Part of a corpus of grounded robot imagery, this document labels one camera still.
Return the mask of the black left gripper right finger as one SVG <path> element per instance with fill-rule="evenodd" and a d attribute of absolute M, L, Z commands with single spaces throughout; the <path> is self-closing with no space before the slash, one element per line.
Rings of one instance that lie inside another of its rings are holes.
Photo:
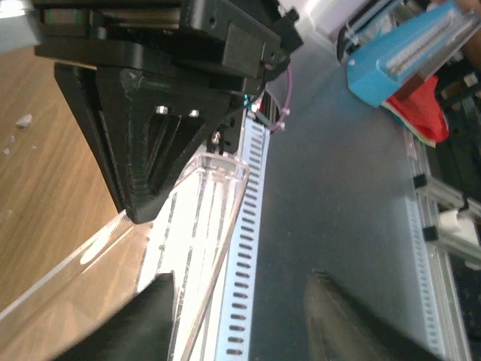
<path fill-rule="evenodd" d="M 330 274 L 312 270 L 304 292 L 310 360 L 439 360 L 350 295 Z"/>

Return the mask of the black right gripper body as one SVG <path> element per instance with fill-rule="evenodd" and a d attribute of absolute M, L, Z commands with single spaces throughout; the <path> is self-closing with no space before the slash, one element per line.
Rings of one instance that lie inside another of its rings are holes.
<path fill-rule="evenodd" d="M 303 41 L 277 1 L 36 1 L 38 56 L 189 77 L 257 94 Z"/>

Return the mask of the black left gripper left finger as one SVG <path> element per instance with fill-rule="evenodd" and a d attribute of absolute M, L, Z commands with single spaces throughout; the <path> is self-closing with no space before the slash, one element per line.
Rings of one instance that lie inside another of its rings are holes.
<path fill-rule="evenodd" d="M 57 360 L 166 360 L 173 330 L 174 275 L 164 273 Z"/>

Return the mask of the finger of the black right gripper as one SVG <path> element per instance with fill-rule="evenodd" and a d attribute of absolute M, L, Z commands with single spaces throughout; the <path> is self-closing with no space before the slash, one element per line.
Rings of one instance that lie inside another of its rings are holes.
<path fill-rule="evenodd" d="M 231 97 L 129 68 L 57 62 L 54 77 L 118 211 L 154 220 L 184 166 L 230 111 Z"/>

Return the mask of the clear plastic metronome cover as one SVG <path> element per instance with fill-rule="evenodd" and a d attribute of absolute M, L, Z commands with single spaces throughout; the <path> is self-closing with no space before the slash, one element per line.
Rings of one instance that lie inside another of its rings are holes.
<path fill-rule="evenodd" d="M 1 313 L 3 360 L 178 360 L 215 287 L 249 175 L 200 153 L 156 219 L 120 213 Z"/>

